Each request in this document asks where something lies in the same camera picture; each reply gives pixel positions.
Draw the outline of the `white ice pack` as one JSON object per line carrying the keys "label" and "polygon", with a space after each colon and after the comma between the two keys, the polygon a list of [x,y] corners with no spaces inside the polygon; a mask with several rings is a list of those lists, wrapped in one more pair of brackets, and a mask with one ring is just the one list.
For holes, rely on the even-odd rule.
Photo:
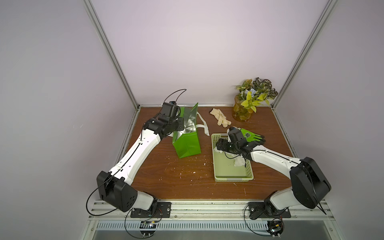
{"label": "white ice pack", "polygon": [[222,150],[219,150],[217,147],[215,147],[213,150],[214,150],[214,152],[217,152],[217,153],[222,153],[223,152]]}
{"label": "white ice pack", "polygon": [[234,166],[235,167],[245,167],[246,159],[242,156],[237,156],[234,158]]}

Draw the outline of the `green insulated delivery bag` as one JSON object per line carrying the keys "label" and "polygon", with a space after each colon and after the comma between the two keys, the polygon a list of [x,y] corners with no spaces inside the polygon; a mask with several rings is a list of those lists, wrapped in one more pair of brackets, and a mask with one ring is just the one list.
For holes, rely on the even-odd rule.
{"label": "green insulated delivery bag", "polygon": [[172,144],[179,159],[199,155],[202,153],[198,128],[204,129],[204,134],[210,136],[207,122],[198,111],[199,104],[192,108],[181,108],[181,116],[184,119],[184,130],[173,133]]}

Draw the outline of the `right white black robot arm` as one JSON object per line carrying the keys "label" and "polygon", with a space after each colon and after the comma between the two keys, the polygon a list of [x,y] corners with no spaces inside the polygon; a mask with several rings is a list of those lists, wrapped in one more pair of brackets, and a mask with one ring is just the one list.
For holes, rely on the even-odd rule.
{"label": "right white black robot arm", "polygon": [[328,179],[312,158],[289,157],[246,140],[235,143],[219,139],[215,149],[265,165],[291,181],[289,188],[276,191],[264,200],[270,215],[297,205],[315,209],[332,189]]}

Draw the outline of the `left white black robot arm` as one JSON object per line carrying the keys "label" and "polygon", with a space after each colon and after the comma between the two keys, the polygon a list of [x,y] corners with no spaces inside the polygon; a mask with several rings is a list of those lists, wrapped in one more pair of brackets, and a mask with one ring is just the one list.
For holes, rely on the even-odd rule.
{"label": "left white black robot arm", "polygon": [[127,212],[140,209],[150,215],[157,211],[157,198],[132,187],[135,176],[151,151],[168,135],[184,130],[182,117],[157,115],[144,123],[142,131],[124,157],[108,172],[97,176],[101,200]]}

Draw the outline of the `green black work glove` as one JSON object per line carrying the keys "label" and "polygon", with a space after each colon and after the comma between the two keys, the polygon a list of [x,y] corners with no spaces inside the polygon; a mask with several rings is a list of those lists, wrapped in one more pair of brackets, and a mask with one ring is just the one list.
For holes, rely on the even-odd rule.
{"label": "green black work glove", "polygon": [[263,135],[253,133],[253,132],[248,131],[246,129],[241,129],[241,132],[248,142],[255,141],[255,142],[261,143],[261,145],[263,145],[266,142],[265,137]]}

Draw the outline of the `light green plastic basket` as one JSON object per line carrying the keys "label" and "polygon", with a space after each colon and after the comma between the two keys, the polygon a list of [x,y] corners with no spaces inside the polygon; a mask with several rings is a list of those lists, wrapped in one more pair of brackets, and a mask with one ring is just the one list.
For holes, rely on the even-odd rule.
{"label": "light green plastic basket", "polygon": [[238,158],[225,152],[216,151],[218,140],[228,140],[227,134],[212,134],[212,151],[215,182],[248,182],[254,179],[251,162],[247,160],[243,166],[235,166]]}

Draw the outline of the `beige rubber glove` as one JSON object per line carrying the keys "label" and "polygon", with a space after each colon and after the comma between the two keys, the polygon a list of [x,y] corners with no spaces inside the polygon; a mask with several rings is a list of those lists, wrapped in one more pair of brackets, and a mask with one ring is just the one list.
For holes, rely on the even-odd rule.
{"label": "beige rubber glove", "polygon": [[227,117],[223,114],[223,112],[220,109],[215,109],[213,108],[210,111],[210,114],[213,115],[217,121],[218,121],[218,126],[222,126],[224,128],[227,128],[232,124],[231,121],[227,119]]}

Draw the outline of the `potted artificial plant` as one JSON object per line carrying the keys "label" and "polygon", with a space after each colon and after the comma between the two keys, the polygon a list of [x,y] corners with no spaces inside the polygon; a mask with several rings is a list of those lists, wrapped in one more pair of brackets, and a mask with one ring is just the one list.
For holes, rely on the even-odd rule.
{"label": "potted artificial plant", "polygon": [[239,122],[247,122],[258,107],[266,104],[278,96],[278,91],[268,79],[247,79],[241,85],[236,86],[239,91],[235,96],[233,117]]}

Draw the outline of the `right controller board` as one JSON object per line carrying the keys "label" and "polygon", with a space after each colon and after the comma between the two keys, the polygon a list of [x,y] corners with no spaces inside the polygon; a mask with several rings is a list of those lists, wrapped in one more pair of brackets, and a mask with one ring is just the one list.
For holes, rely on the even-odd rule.
{"label": "right controller board", "polygon": [[281,237],[281,234],[284,232],[284,221],[280,218],[274,218],[271,221],[267,221],[267,232],[274,237]]}

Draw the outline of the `controller board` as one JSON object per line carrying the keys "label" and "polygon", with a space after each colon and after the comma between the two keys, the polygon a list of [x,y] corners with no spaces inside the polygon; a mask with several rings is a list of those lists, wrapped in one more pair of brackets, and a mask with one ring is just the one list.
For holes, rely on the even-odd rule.
{"label": "controller board", "polygon": [[271,221],[267,221],[267,232],[274,237],[281,237],[281,234],[284,232],[284,221],[280,218],[274,218]]}
{"label": "controller board", "polygon": [[140,223],[139,231],[143,239],[151,238],[157,230],[158,223],[155,221],[142,221]]}

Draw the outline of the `left controller board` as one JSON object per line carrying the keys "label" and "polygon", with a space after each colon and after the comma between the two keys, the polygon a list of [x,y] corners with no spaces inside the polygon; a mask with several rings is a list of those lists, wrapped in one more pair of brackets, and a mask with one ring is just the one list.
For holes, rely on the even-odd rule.
{"label": "left controller board", "polygon": [[158,223],[155,221],[142,221],[140,223],[139,231],[143,239],[151,238],[157,230]]}

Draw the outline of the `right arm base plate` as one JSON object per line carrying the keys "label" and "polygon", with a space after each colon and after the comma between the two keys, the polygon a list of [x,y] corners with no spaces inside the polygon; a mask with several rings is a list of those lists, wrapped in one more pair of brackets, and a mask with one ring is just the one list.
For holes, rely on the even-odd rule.
{"label": "right arm base plate", "polygon": [[264,202],[249,202],[246,207],[246,213],[251,220],[258,218],[291,218],[289,209],[277,210],[270,204]]}

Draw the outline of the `aluminium front rail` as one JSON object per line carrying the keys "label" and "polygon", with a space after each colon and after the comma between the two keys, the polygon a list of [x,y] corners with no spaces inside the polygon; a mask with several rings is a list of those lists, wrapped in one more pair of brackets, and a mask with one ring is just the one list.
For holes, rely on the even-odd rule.
{"label": "aluminium front rail", "polygon": [[284,220],[333,221],[335,218],[326,201],[321,201],[322,209],[307,209],[302,205],[278,210],[267,214],[262,201],[251,200],[163,200],[158,202],[155,214],[133,209],[122,212],[104,201],[88,204],[87,209],[98,218],[112,219],[128,216],[129,219],[168,219],[168,220],[249,220],[250,218]]}

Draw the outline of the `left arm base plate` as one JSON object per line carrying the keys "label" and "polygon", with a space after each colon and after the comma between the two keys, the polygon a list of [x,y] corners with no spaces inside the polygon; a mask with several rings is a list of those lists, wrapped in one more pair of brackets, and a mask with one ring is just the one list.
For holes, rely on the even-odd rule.
{"label": "left arm base plate", "polygon": [[131,218],[170,218],[172,209],[171,202],[155,202],[148,210],[132,209]]}

